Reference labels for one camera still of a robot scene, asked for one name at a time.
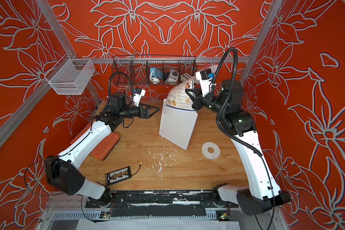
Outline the laminated dim sum menu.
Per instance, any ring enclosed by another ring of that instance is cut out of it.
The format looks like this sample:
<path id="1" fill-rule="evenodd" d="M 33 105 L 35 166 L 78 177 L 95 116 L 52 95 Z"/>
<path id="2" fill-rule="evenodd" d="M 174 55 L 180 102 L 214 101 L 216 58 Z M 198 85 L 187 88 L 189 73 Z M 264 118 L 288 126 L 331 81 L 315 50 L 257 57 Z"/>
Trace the laminated dim sum menu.
<path id="1" fill-rule="evenodd" d="M 179 85 L 173 87 L 167 96 L 166 105 L 172 108 L 193 111 L 192 100 L 186 94 L 185 89 L 201 90 L 199 81 L 196 79 L 196 75 L 191 75 L 192 78 L 181 82 Z"/>

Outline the white narrow menu rack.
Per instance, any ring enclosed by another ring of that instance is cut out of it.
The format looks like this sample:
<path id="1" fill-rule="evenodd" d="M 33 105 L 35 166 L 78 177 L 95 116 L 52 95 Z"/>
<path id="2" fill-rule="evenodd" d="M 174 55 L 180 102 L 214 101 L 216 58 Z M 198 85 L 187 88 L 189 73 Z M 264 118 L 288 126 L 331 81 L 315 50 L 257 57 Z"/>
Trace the white narrow menu rack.
<path id="1" fill-rule="evenodd" d="M 159 134 L 163 138 L 187 150 L 198 118 L 198 112 L 169 107 L 163 100 Z"/>

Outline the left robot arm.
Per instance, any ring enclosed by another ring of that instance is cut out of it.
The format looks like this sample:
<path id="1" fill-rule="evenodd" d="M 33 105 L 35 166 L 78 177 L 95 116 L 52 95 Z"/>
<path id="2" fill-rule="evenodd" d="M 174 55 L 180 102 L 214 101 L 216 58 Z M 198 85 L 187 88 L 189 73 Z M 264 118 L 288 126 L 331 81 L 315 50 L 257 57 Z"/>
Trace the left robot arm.
<path id="1" fill-rule="evenodd" d="M 50 155 L 44 160 L 46 180 L 49 185 L 67 195 L 87 196 L 102 203 L 111 201 L 110 189 L 79 172 L 85 158 L 106 137 L 112 134 L 125 119 L 149 119 L 159 112 L 159 108 L 140 102 L 146 91 L 130 87 L 131 96 L 126 92 L 108 93 L 108 100 L 102 111 L 93 118 L 91 127 L 72 145 L 57 156 Z"/>

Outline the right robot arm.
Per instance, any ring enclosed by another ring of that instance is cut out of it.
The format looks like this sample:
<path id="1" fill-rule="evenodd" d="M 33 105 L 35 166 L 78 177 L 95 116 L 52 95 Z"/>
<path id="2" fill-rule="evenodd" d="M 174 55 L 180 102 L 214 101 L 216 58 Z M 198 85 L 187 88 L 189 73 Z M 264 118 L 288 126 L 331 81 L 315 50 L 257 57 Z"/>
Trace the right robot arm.
<path id="1" fill-rule="evenodd" d="M 232 76 L 221 83 L 220 92 L 215 96 L 216 80 L 229 54 L 233 56 Z M 205 69 L 195 74 L 200 88 L 185 91 L 194 110 L 205 107 L 216 113 L 216 125 L 234 143 L 248 178 L 247 189 L 225 184 L 214 188 L 213 195 L 217 200 L 239 205 L 245 214 L 253 216 L 273 211 L 276 206 L 290 202 L 291 197 L 273 178 L 260 146 L 255 121 L 249 112 L 242 109 L 244 88 L 235 79 L 237 66 L 237 49 L 229 48 L 215 71 Z"/>

